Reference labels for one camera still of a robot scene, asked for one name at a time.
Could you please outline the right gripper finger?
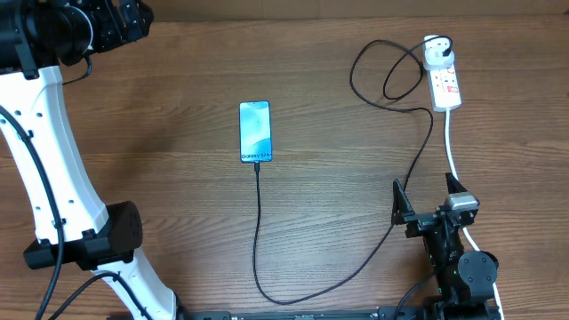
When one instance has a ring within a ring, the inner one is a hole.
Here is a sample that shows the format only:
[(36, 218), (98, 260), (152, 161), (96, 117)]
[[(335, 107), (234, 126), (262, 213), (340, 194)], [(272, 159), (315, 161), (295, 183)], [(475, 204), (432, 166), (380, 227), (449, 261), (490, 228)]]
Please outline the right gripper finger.
[(458, 193), (464, 193), (464, 192), (468, 191), (466, 188), (464, 188), (460, 184), (458, 179), (455, 178), (451, 172), (447, 172), (445, 174), (445, 180), (446, 180), (446, 186), (447, 186), (448, 194), (458, 194)]
[(403, 225), (414, 216), (414, 209), (399, 180), (393, 181), (392, 225)]

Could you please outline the blue Galaxy smartphone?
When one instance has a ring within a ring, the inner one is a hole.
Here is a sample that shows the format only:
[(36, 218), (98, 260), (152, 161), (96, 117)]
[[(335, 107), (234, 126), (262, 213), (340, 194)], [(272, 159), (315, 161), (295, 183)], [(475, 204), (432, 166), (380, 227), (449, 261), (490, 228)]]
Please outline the blue Galaxy smartphone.
[(243, 163), (270, 162), (272, 134), (270, 104), (266, 100), (239, 104), (240, 160)]

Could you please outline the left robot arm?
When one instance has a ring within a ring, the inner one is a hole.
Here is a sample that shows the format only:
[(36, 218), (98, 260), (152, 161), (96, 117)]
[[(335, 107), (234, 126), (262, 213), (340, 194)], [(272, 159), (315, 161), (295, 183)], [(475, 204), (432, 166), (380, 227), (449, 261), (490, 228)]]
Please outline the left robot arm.
[(34, 215), (27, 265), (58, 276), (74, 263), (105, 281), (132, 318), (180, 319), (179, 298), (142, 250), (136, 205), (103, 203), (88, 178), (60, 71), (146, 37), (153, 19), (141, 0), (2, 2), (1, 130)]

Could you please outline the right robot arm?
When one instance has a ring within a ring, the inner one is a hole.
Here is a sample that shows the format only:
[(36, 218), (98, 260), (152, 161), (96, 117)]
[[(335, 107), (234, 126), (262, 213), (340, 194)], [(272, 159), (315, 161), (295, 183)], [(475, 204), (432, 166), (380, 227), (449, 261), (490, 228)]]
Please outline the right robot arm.
[[(399, 180), (393, 182), (391, 222), (406, 226), (405, 236), (423, 239), (433, 271), (408, 290), (395, 307), (395, 319), (501, 319), (500, 308), (490, 306), (499, 262), (485, 251), (466, 251), (460, 232), (474, 223), (479, 201), (451, 173), (445, 175), (448, 196), (434, 212), (417, 213)], [(419, 307), (407, 300), (430, 279), (437, 280), (438, 295)]]

